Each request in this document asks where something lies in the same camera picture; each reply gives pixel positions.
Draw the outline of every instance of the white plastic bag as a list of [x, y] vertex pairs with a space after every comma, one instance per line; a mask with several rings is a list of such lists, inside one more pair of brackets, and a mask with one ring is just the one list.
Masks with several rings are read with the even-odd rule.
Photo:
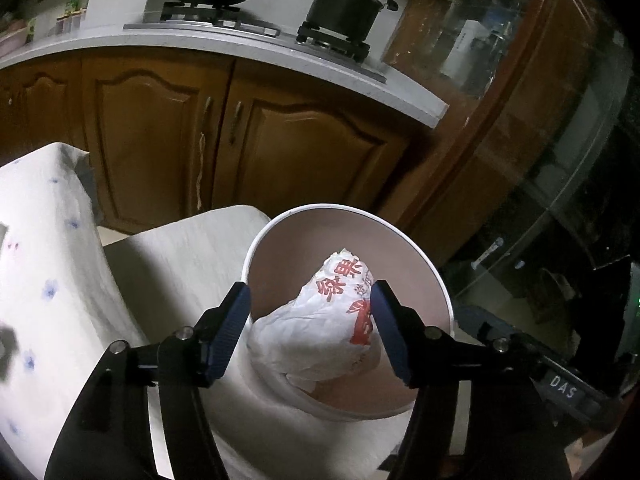
[[332, 254], [295, 300], [256, 320], [252, 359], [306, 391], [316, 381], [375, 368], [382, 344], [369, 309], [372, 284], [357, 256]]

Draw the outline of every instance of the wooden cabinet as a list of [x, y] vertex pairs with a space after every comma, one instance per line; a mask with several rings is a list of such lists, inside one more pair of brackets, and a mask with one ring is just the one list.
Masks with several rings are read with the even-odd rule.
[[18, 126], [17, 89], [13, 70], [0, 72], [0, 166], [30, 151], [29, 139]]
[[517, 60], [497, 116], [478, 129], [468, 159], [408, 230], [437, 265], [469, 240], [520, 184], [561, 131], [584, 91], [603, 28], [598, 0], [543, 0], [538, 31]]
[[424, 127], [285, 68], [174, 48], [67, 52], [0, 71], [0, 156], [88, 150], [103, 225], [127, 233], [210, 208], [375, 211]]
[[53, 56], [0, 71], [0, 166], [51, 142], [86, 149], [79, 59]]
[[14, 73], [20, 124], [31, 149], [65, 142], [85, 150], [78, 54], [28, 62]]
[[83, 58], [85, 128], [106, 225], [138, 232], [210, 207], [232, 61], [152, 48]]
[[271, 217], [305, 203], [369, 208], [416, 127], [333, 84], [238, 60], [212, 205], [249, 204]]

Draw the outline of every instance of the paper bowl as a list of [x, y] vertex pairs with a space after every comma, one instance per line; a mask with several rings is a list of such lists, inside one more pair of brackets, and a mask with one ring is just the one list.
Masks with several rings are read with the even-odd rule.
[[[242, 268], [242, 280], [252, 295], [248, 326], [295, 298], [324, 260], [343, 248], [367, 264], [375, 280], [387, 280], [400, 303], [412, 307], [426, 325], [452, 332], [449, 295], [420, 248], [377, 216], [335, 204], [291, 209], [255, 237]], [[417, 393], [395, 376], [384, 351], [374, 370], [321, 381], [312, 394], [292, 386], [283, 374], [253, 364], [287, 402], [329, 420], [397, 415], [412, 408]]]

